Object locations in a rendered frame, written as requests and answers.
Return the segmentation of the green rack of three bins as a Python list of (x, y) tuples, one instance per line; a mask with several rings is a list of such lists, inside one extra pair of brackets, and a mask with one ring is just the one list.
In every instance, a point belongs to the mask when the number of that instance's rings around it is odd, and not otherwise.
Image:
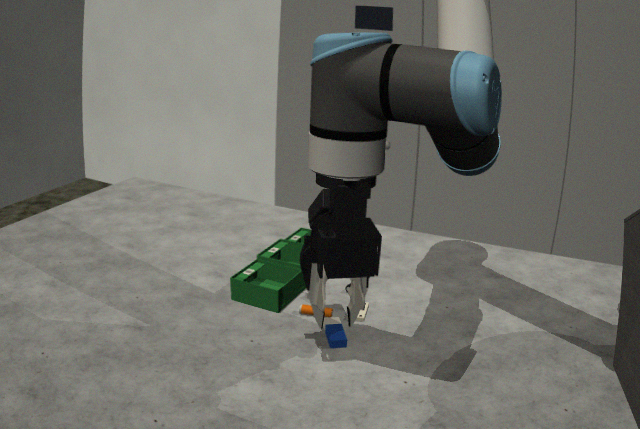
[(300, 252), (303, 236), (310, 236), (311, 231), (300, 228), (286, 240), (279, 239), (260, 252), (255, 261), (230, 277), (231, 300), (276, 313), (283, 310), (306, 289)]

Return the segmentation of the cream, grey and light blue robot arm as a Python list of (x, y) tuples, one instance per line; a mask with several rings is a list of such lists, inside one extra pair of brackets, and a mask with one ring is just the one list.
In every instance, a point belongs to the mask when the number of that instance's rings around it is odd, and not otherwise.
[(381, 174), (388, 121), (397, 121), (428, 126), (452, 171), (487, 171), (502, 102), (490, 0), (437, 0), (437, 48), (390, 43), (387, 33), (316, 38), (309, 169), (343, 181)]

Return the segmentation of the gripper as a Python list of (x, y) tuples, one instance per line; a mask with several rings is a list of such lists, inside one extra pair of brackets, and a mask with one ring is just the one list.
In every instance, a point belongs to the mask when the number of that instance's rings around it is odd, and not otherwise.
[[(371, 218), (366, 218), (367, 199), (370, 199), (371, 188), (376, 185), (376, 176), (360, 181), (343, 181), (316, 173), (316, 183), (331, 189), (330, 209), (324, 214), (316, 214), (316, 219), (309, 224), (312, 229), (311, 236), (304, 236), (300, 266), (319, 328), (323, 327), (325, 315), (326, 281), (337, 278), (351, 279), (347, 314), (349, 327), (352, 327), (360, 309), (365, 309), (369, 278), (378, 276), (379, 273), (382, 235)], [(324, 242), (323, 255), (324, 240), (328, 242)], [(361, 281), (364, 292), (361, 290)]]

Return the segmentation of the orange aa battery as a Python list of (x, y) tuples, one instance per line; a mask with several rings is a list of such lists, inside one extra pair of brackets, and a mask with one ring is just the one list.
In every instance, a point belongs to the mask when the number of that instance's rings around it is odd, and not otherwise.
[[(332, 308), (325, 308), (324, 312), (325, 312), (325, 316), (324, 317), (332, 317), (333, 309)], [(311, 305), (304, 305), (304, 304), (300, 304), (299, 313), (314, 315)]]

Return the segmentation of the cream domino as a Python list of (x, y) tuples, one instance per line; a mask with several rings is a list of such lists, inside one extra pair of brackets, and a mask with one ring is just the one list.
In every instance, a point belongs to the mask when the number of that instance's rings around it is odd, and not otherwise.
[(357, 317), (357, 319), (355, 321), (364, 322), (368, 307), (369, 307), (369, 303), (365, 302), (365, 309), (364, 310), (360, 310), (360, 312), (358, 314), (358, 317)]

